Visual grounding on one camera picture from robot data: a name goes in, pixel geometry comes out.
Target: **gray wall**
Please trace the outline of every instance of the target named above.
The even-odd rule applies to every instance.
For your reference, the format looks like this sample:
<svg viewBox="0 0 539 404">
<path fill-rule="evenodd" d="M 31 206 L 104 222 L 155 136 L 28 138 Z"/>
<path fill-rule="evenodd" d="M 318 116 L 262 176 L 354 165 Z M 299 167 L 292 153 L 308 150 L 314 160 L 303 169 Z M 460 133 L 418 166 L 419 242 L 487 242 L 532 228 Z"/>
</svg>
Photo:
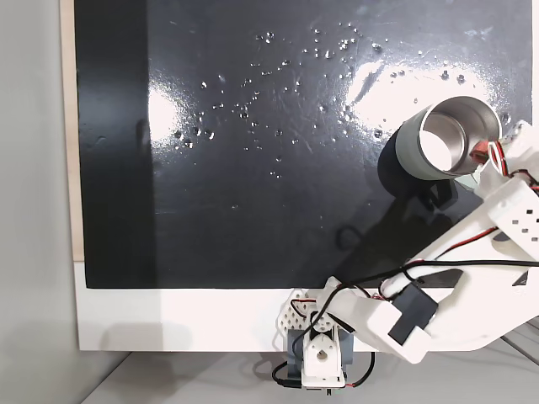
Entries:
<svg viewBox="0 0 539 404">
<path fill-rule="evenodd" d="M 0 57 L 0 403 L 79 403 L 125 355 L 77 350 L 58 0 L 2 0 Z"/>
</svg>

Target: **black glossy surface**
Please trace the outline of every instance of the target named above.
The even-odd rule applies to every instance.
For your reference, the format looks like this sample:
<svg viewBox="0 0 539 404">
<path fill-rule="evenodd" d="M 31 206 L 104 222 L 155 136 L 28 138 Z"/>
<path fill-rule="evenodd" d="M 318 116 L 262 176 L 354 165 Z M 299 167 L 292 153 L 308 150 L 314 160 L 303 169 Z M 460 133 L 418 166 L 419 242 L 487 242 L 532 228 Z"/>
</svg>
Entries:
<svg viewBox="0 0 539 404">
<path fill-rule="evenodd" d="M 530 0 L 76 13 L 92 288 L 313 287 L 394 268 L 478 204 L 402 171 L 403 120 L 453 93 L 531 119 Z"/>
</svg>

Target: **red wire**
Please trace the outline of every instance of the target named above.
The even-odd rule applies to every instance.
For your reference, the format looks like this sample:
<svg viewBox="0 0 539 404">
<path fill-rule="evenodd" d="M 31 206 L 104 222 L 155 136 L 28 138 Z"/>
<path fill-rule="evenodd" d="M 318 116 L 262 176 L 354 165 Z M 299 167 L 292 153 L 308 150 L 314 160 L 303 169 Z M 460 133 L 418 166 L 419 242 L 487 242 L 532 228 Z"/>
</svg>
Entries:
<svg viewBox="0 0 539 404">
<path fill-rule="evenodd" d="M 502 148 L 502 145 L 499 143 L 499 141 L 496 141 L 496 148 L 498 149 L 499 156 L 502 159 L 502 174 L 504 175 L 504 177 L 507 177 L 507 175 L 509 174 L 507 170 L 507 162 L 505 161 L 504 149 Z"/>
<path fill-rule="evenodd" d="M 470 242 L 475 242 L 476 240 L 479 240 L 480 238 L 483 238 L 485 236 L 488 236 L 489 234 L 495 232 L 498 230 L 498 227 L 495 226 L 495 227 L 490 227 L 489 229 L 485 230 L 485 231 L 482 231 L 480 232 L 479 234 L 477 234 L 476 236 L 473 236 L 473 237 L 470 237 L 470 238 L 467 238 L 466 240 L 462 240 L 461 242 L 458 242 L 457 244 L 453 244 L 451 247 L 447 248 L 442 254 L 440 254 L 438 257 L 436 257 L 435 259 L 438 259 L 439 257 L 441 257 L 442 255 L 444 254 L 447 254 L 449 251 L 452 251 L 454 250 L 455 248 L 459 248 L 459 247 L 462 247 L 462 246 L 465 246 L 467 244 L 469 244 Z"/>
</svg>

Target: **mounting hole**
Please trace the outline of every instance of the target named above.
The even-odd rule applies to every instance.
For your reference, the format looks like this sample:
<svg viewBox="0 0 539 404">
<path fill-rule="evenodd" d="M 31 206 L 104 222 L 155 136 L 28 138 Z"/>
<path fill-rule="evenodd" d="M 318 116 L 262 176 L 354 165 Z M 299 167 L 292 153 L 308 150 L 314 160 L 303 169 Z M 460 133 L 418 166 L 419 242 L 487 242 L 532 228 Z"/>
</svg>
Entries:
<svg viewBox="0 0 539 404">
<path fill-rule="evenodd" d="M 317 359 L 320 361 L 320 362 L 323 362 L 324 360 L 326 360 L 328 358 L 328 354 L 326 353 L 326 351 L 324 351 L 323 349 L 317 353 Z"/>
</svg>

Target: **table surface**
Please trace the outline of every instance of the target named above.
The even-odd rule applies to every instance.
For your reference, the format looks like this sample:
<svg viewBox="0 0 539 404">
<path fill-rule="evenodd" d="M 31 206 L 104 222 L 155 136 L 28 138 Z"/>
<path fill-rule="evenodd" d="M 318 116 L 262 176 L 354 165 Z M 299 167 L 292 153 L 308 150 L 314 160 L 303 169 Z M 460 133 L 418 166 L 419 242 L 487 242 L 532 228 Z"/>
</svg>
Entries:
<svg viewBox="0 0 539 404">
<path fill-rule="evenodd" d="M 81 349 L 281 350 L 288 288 L 394 268 L 478 205 L 398 166 L 405 119 L 455 94 L 531 119 L 530 0 L 198 3 L 62 2 Z"/>
</svg>

